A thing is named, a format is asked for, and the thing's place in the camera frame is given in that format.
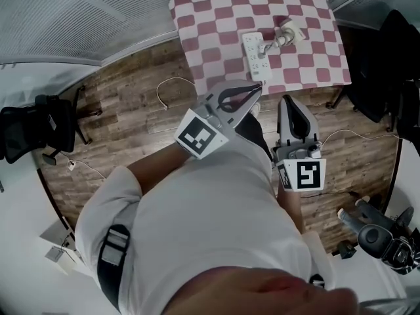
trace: strap buckle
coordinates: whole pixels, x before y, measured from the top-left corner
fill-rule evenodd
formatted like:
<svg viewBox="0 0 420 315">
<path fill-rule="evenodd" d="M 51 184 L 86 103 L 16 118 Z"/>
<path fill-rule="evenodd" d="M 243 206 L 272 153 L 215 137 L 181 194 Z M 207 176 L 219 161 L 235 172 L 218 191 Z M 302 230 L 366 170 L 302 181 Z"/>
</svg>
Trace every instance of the strap buckle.
<svg viewBox="0 0 420 315">
<path fill-rule="evenodd" d="M 111 226 L 104 239 L 104 247 L 100 259 L 114 266 L 119 266 L 127 252 L 129 239 L 130 233 L 127 232 L 123 225 Z"/>
</svg>

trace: table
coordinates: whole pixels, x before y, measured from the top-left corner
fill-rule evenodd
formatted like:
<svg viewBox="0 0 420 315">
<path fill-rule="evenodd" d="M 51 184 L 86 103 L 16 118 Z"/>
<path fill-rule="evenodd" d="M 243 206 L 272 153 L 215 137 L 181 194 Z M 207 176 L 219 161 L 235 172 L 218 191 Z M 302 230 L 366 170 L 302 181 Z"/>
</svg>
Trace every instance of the table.
<svg viewBox="0 0 420 315">
<path fill-rule="evenodd" d="M 351 83 L 328 0 L 170 0 L 169 9 L 199 95 L 219 81 L 251 80 L 242 34 L 273 40 L 287 17 L 306 39 L 268 52 L 273 78 L 262 93 Z"/>
</svg>

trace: black chair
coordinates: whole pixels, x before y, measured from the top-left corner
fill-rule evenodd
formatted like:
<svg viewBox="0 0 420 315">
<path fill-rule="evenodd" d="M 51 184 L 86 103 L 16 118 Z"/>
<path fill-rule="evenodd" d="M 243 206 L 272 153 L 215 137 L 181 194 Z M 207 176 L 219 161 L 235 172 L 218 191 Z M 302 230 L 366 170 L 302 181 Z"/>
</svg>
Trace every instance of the black chair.
<svg viewBox="0 0 420 315">
<path fill-rule="evenodd" d="M 0 154 L 8 163 L 14 163 L 24 154 L 48 145 L 56 150 L 50 155 L 43 154 L 43 159 L 56 165 L 58 153 L 73 152 L 76 132 L 84 144 L 90 144 L 92 140 L 86 140 L 77 123 L 77 119 L 82 118 L 76 114 L 77 99 L 83 90 L 84 87 L 76 90 L 73 103 L 58 96 L 39 95 L 33 106 L 3 108 L 0 112 Z M 97 110 L 83 117 L 101 113 L 102 110 Z"/>
<path fill-rule="evenodd" d="M 391 115 L 388 131 L 400 115 L 402 89 L 406 81 L 420 79 L 420 33 L 397 11 L 392 10 L 381 29 L 354 48 L 348 66 L 352 84 L 345 85 L 334 103 L 345 95 L 370 120 L 378 123 Z"/>
<path fill-rule="evenodd" d="M 400 138 L 412 142 L 420 155 L 420 85 L 412 81 L 404 83 L 396 130 Z"/>
</svg>

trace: black pants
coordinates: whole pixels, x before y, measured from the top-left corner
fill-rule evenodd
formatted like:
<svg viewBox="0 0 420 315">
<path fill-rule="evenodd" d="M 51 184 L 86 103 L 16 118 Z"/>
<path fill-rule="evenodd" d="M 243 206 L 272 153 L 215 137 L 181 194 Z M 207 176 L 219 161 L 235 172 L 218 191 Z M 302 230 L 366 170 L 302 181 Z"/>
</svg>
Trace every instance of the black pants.
<svg viewBox="0 0 420 315">
<path fill-rule="evenodd" d="M 267 153 L 270 160 L 273 161 L 270 150 L 264 140 L 261 125 L 252 114 L 248 113 L 239 125 L 236 126 L 235 131 L 243 138 L 260 146 Z"/>
</svg>

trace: wooden floor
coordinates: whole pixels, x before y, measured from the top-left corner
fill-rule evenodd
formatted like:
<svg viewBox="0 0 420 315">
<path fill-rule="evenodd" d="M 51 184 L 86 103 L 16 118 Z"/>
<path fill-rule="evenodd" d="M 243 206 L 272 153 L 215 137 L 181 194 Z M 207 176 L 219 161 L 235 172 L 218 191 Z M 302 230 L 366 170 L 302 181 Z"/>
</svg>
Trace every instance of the wooden floor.
<svg viewBox="0 0 420 315">
<path fill-rule="evenodd" d="M 193 86 L 172 80 L 162 85 L 160 94 L 170 108 L 163 110 L 156 97 L 156 86 L 171 76 L 191 79 L 180 43 L 174 40 L 124 58 L 81 83 L 79 111 L 102 108 L 99 117 L 79 121 L 82 131 L 93 139 L 84 146 L 76 137 L 73 159 L 88 163 L 108 176 L 117 165 L 128 165 L 173 142 L 173 135 L 189 106 L 195 101 Z M 294 91 L 318 119 L 321 141 L 338 129 L 352 129 L 361 135 L 376 137 L 386 134 L 385 123 L 376 124 L 361 113 L 353 112 L 344 99 L 336 110 L 328 110 L 326 102 L 334 98 L 340 87 Z M 277 103 L 282 94 L 261 98 L 259 121 L 269 146 L 278 138 L 276 133 Z M 327 159 L 324 192 L 354 190 L 361 195 L 381 194 L 386 197 L 396 157 L 397 139 L 363 140 L 352 133 L 337 133 L 323 149 Z M 38 159 L 48 187 L 61 211 L 75 226 L 81 209 L 102 179 L 84 165 L 70 172 L 67 159 L 59 155 L 52 167 Z M 277 186 L 278 176 L 273 173 Z M 310 196 L 317 193 L 304 193 Z M 307 228 L 318 231 L 325 248 L 334 251 L 341 240 L 355 241 L 349 229 L 337 218 L 340 207 L 354 209 L 354 198 L 348 194 L 326 194 L 303 198 L 303 215 Z"/>
</svg>

